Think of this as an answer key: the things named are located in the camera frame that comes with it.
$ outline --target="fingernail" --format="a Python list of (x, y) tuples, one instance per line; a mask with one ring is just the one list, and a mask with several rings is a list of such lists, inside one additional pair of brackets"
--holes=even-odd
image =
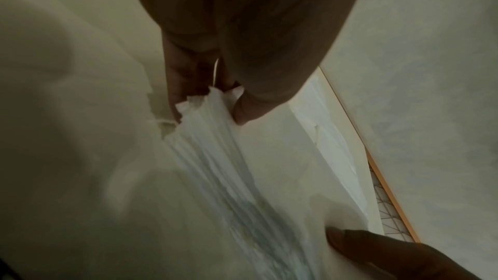
[(328, 227), (325, 229), (325, 234), (327, 235), (327, 241), (330, 246), (335, 250), (342, 251), (344, 245), (344, 230)]

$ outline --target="white fabric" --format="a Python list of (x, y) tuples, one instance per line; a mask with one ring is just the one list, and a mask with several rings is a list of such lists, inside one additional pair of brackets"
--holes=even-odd
[[(305, 94), (313, 85), (311, 81), (304, 88), (308, 102), (313, 99)], [(324, 140), (335, 142), (319, 141), (317, 148), (307, 133), (316, 117), (299, 111), (299, 97), (292, 104), (297, 114), (283, 105), (239, 127), (229, 113), (236, 93), (212, 89), (206, 97), (179, 105), (182, 123), (165, 143), (230, 231), (256, 278), (366, 278), (329, 249), (324, 233), (326, 225), (368, 226), (355, 201), (362, 192), (347, 145), (329, 119), (321, 121), (326, 123)], [(336, 173), (345, 169), (346, 176)]]

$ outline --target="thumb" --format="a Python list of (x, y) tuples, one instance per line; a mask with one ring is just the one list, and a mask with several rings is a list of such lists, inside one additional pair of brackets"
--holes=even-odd
[(284, 102), (263, 101), (244, 91), (233, 107), (233, 119), (237, 125), (244, 125), (268, 113)]
[(398, 279), (478, 279), (425, 244), (398, 241), (362, 230), (327, 228), (326, 234), (329, 245), (344, 256), (372, 263)]

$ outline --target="wooden baseboard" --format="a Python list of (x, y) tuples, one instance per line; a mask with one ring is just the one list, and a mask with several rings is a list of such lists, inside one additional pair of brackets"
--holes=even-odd
[(398, 211), (398, 214), (399, 214), (399, 217), (401, 218), (401, 221), (403, 221), (403, 223), (405, 224), (408, 232), (410, 232), (410, 235), (411, 237), (413, 238), (413, 240), (416, 242), (416, 243), (420, 243), (420, 239), (419, 237), (417, 236), (417, 234), (415, 233), (415, 230), (413, 229), (412, 225), (410, 224), (410, 222), (408, 221), (408, 218), (406, 217), (405, 215), (405, 212), (403, 211), (403, 209), (401, 208), (401, 206), (399, 205), (398, 201), (396, 200), (396, 197), (394, 197), (394, 194), (392, 192), (392, 190), (389, 188), (389, 185), (387, 184), (387, 182), (385, 181), (385, 178), (384, 176), (382, 175), (382, 172), (379, 170), (379, 168), (377, 167), (377, 164), (375, 163), (372, 155), (370, 154), (370, 152), (368, 151), (368, 148), (367, 146), (365, 145), (365, 141), (363, 140), (361, 134), (358, 132), (358, 128), (357, 126), (354, 124), (354, 122), (351, 120), (351, 117), (349, 116), (348, 114), (348, 111), (346, 110), (346, 108), (344, 107), (344, 104), (342, 102), (342, 100), (339, 98), (339, 96), (335, 93), (334, 91), (334, 88), (332, 86), (332, 84), (330, 83), (330, 81), (328, 80), (326, 74), (323, 72), (322, 68), (320, 68), (320, 71), (323, 73), (323, 75), (325, 76), (325, 78), (327, 79), (327, 82), (330, 86), (330, 88), (332, 89), (332, 93), (334, 93), (334, 95), (336, 96), (337, 100), (339, 101), (339, 103), (341, 104), (342, 106), (342, 109), (344, 110), (344, 112), (346, 113), (349, 121), (351, 122), (351, 125), (353, 125), (354, 129), (356, 130), (356, 133), (358, 134), (358, 137), (361, 139), (362, 143), (363, 143), (363, 146), (365, 147), (365, 152), (367, 153), (367, 160), (368, 160), (368, 163), (370, 164), (370, 167), (372, 168), (373, 172), (375, 173), (375, 175), (377, 176), (377, 178), (379, 179), (379, 182), (380, 184), (382, 185), (382, 187), (384, 188), (385, 190), (385, 193), (388, 195), (389, 199), (391, 200), (394, 208), (396, 209), (396, 211)]

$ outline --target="hand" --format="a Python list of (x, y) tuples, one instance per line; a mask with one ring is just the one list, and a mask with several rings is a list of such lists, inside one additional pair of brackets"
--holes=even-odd
[(397, 279), (479, 280), (440, 251), (362, 230), (327, 228), (336, 251), (359, 263), (372, 263)]
[(163, 33), (171, 110), (216, 78), (238, 82), (237, 124), (290, 100), (330, 49), (355, 0), (140, 0)]

